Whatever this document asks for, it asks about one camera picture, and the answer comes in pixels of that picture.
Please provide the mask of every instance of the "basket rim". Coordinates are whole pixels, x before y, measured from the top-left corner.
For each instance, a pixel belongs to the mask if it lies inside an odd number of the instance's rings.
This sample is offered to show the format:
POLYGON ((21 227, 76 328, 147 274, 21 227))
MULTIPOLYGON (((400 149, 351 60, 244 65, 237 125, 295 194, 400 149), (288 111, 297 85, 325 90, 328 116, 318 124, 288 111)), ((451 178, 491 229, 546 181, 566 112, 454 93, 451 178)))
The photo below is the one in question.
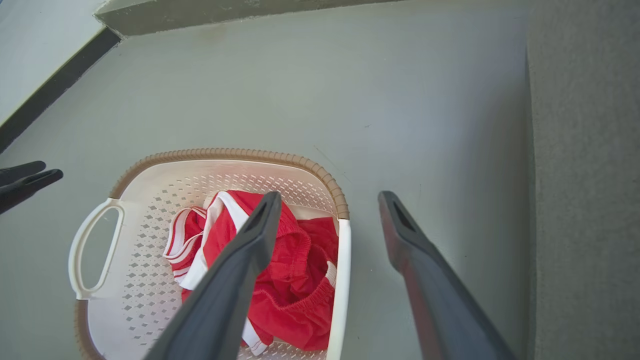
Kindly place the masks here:
MULTIPOLYGON (((189 160, 239 160, 285 165, 307 171, 322 182, 332 196, 338 219, 349 220, 349 206, 342 189, 320 164, 304 156, 251 149, 203 148, 160 152, 139 160, 120 177, 109 197, 119 199, 128 185, 146 169, 163 163, 189 160)), ((105 360, 95 348, 89 332, 88 300, 77 300, 75 313, 76 341, 81 356, 89 360, 105 360)))

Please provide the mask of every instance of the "laundry basket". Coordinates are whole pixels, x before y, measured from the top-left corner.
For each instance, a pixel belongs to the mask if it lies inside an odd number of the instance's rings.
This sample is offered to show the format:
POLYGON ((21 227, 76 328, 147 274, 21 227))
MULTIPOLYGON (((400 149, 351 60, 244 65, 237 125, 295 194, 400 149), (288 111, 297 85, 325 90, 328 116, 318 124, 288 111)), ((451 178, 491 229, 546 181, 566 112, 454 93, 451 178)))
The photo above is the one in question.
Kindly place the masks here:
POLYGON ((87 359, 142 359, 181 305, 181 288, 162 257, 169 223, 180 208, 202 204, 221 190, 278 191, 296 217, 336 219, 337 280, 329 347, 304 352, 274 342, 238 359, 340 358, 349 300, 351 228, 349 209, 334 178, 317 163, 291 154, 246 149, 193 149, 149 156, 120 178, 105 202, 76 233, 69 277, 76 292, 76 336, 87 359), (119 213, 98 283, 85 288, 81 258, 87 237, 109 209, 119 213))

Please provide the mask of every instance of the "black baseboard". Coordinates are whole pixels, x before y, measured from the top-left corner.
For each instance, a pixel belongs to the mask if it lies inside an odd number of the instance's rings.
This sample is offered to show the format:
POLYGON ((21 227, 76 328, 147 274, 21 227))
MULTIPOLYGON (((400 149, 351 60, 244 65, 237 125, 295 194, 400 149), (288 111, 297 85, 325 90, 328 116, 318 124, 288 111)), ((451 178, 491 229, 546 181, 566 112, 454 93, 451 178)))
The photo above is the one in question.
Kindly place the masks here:
POLYGON ((120 37, 103 29, 53 74, 0 126, 0 152, 22 134, 51 104, 67 91, 96 61, 120 42, 120 37))

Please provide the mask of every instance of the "concrete floor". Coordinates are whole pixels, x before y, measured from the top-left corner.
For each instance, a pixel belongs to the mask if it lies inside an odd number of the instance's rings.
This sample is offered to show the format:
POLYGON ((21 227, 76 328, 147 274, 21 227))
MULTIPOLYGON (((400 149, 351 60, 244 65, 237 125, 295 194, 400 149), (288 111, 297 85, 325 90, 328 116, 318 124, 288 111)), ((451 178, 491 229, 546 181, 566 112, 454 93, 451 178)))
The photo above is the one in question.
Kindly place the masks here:
POLYGON ((4 355, 79 357, 68 249, 125 169, 155 152, 246 147, 316 160, 346 194, 344 359, 420 354, 387 261, 380 190, 400 196, 523 358, 526 16, 517 5, 402 2, 126 40, 0 155, 0 167, 44 160, 65 172, 0 217, 4 355))

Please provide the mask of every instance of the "red clothing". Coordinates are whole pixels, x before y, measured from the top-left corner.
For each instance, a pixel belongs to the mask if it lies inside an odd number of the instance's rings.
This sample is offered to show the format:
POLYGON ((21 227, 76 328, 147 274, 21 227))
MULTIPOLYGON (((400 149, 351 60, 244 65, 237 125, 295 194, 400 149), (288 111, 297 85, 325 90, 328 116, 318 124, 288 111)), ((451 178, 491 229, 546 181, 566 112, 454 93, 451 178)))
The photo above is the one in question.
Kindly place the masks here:
MULTIPOLYGON (((193 279, 202 278, 261 199, 261 194, 220 192, 205 204, 206 215, 202 208, 183 209, 176 215, 165 257, 172 263, 176 280, 186 288, 183 300, 189 295, 187 289, 195 288, 193 279), (184 235, 178 230, 183 228, 184 235), (193 255, 176 251, 176 246, 193 255)), ((296 220, 283 204, 271 262, 256 280, 250 324, 243 332, 252 351, 262 352, 274 336, 303 350, 327 348, 337 256, 333 218, 296 220), (260 341, 246 335, 254 331, 260 341)))

